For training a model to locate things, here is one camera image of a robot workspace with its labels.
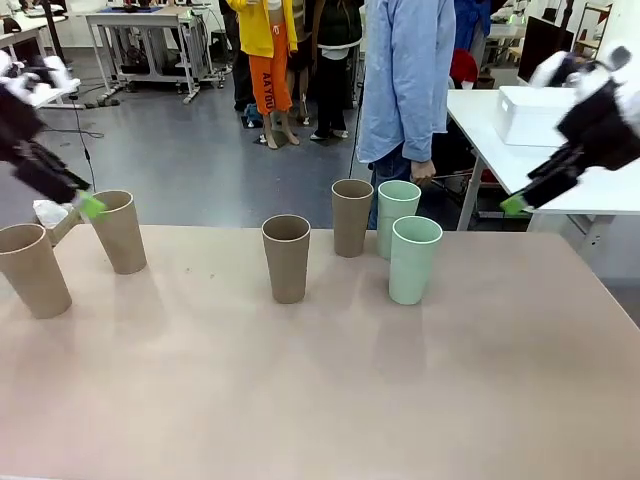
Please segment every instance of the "brown cup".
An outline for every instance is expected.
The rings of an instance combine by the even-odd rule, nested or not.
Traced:
[[[55,317],[71,306],[47,231],[40,225],[0,230],[0,271],[35,318]]]
[[[334,249],[341,257],[362,255],[373,187],[362,180],[339,180],[331,191]]]
[[[133,196],[129,192],[109,190],[96,193],[94,198],[107,206],[104,212],[91,219],[91,224],[113,270],[120,275],[139,272],[147,265],[147,257]]]
[[[278,303],[296,303],[307,287],[307,259],[311,225],[296,215],[278,215],[262,224],[273,298]]]

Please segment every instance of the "cup rim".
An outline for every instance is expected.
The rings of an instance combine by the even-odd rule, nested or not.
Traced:
[[[403,237],[402,235],[400,235],[397,231],[396,231],[396,224],[401,221],[404,220],[406,218],[419,218],[420,221],[426,221],[429,223],[432,223],[433,225],[435,225],[436,227],[438,227],[438,230],[440,231],[440,233],[438,234],[437,238],[434,238],[433,240],[429,240],[428,242],[417,242],[415,240],[410,240],[406,237]],[[412,243],[414,245],[431,245],[432,243],[436,243],[439,242],[440,239],[442,238],[442,235],[444,235],[444,231],[442,230],[442,227],[440,226],[440,224],[438,222],[436,222],[435,220],[431,220],[430,218],[427,217],[420,217],[418,215],[407,215],[406,217],[401,217],[399,219],[397,219],[395,222],[393,222],[393,227],[392,227],[393,233],[395,235],[397,235],[399,238],[401,238],[403,241],[407,242],[407,243]]]
[[[270,222],[271,220],[274,220],[276,218],[280,218],[280,217],[294,217],[294,218],[299,218],[301,220],[304,220],[304,222],[307,224],[307,231],[305,232],[304,235],[300,235],[297,238],[294,238],[292,240],[279,240],[277,238],[273,238],[271,235],[267,235],[264,231],[264,226]],[[264,235],[265,237],[267,237],[269,240],[273,241],[273,242],[280,242],[280,243],[291,243],[291,242],[297,242],[301,239],[303,239],[304,237],[308,236],[311,234],[311,224],[309,223],[309,220],[307,220],[304,217],[301,217],[300,215],[293,215],[293,214],[289,214],[289,213],[283,213],[281,215],[274,215],[273,217],[269,217],[267,218],[263,224],[262,227],[260,227],[260,230],[262,231],[262,235]]]
[[[45,235],[47,234],[47,229],[44,228],[42,225],[38,225],[37,223],[18,223],[17,225],[10,225],[8,227],[1,228],[0,229],[0,235],[2,235],[2,233],[6,232],[7,230],[11,230],[12,228],[21,228],[21,227],[38,227],[40,229],[40,236],[38,237],[38,239],[35,242],[31,242],[26,247],[22,247],[22,248],[19,248],[17,250],[11,250],[10,252],[0,252],[0,255],[14,255],[16,253],[24,252],[25,250],[27,250],[27,249],[33,247],[34,245],[40,243],[42,241],[42,239],[45,237]]]
[[[122,210],[123,208],[127,208],[129,205],[131,205],[133,203],[133,194],[131,192],[127,192],[126,190],[102,190],[100,192],[96,192],[92,195],[93,198],[95,198],[96,200],[100,200],[99,198],[96,198],[96,195],[100,195],[101,193],[111,193],[111,192],[115,192],[115,193],[126,193],[127,195],[129,195],[129,201],[124,204],[121,207],[118,208],[113,208],[111,210],[105,210],[104,212],[101,213],[105,214],[105,213],[113,213],[113,212],[118,212],[120,210]]]
[[[357,182],[357,183],[363,183],[367,186],[369,186],[371,188],[371,191],[369,193],[367,193],[366,195],[362,196],[362,197],[345,197],[344,195],[339,194],[338,192],[336,192],[336,185],[338,185],[339,183],[342,182]],[[370,197],[371,195],[373,195],[374,192],[374,188],[373,185],[371,185],[369,182],[365,182],[364,180],[360,180],[359,178],[343,178],[341,180],[338,180],[337,182],[334,182],[333,185],[331,185],[331,192],[333,192],[333,194],[336,197],[340,197],[343,198],[345,200],[363,200],[365,198]]]
[[[389,195],[386,195],[382,191],[382,186],[386,185],[388,183],[406,183],[406,184],[409,184],[409,185],[411,185],[412,187],[414,187],[416,189],[416,196],[412,197],[412,198],[408,198],[408,199],[399,199],[399,198],[390,197]],[[381,197],[386,198],[387,200],[392,200],[394,202],[414,202],[416,199],[419,199],[422,196],[422,190],[420,190],[420,187],[417,186],[415,183],[405,182],[404,180],[389,180],[387,182],[384,182],[384,183],[380,184],[380,186],[378,187],[378,195],[380,195]]]

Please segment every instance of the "shoe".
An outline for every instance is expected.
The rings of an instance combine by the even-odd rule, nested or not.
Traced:
[[[320,135],[318,135],[318,132],[315,132],[313,135],[311,135],[311,140],[313,140],[314,142],[323,142],[325,140],[329,140],[329,137],[321,137]]]

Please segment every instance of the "blue clothing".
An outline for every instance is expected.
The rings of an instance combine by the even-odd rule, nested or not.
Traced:
[[[411,161],[402,156],[402,144],[391,150],[390,153],[376,161],[371,174],[373,185],[373,201],[369,212],[369,230],[378,229],[378,188],[384,182],[390,180],[411,181]]]
[[[491,1],[455,0],[456,9],[456,48],[469,52],[473,43],[473,33],[478,22],[482,22],[484,36],[491,32]]]
[[[431,159],[446,132],[453,0],[367,0],[367,55],[358,159],[380,160],[398,145],[408,160]]]

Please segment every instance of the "orange pants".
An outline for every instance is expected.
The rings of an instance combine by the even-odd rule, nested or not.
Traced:
[[[287,27],[273,25],[273,58],[249,55],[253,96],[258,112],[268,115],[274,110],[286,112],[291,108],[291,96],[287,87],[287,56],[289,45]]]

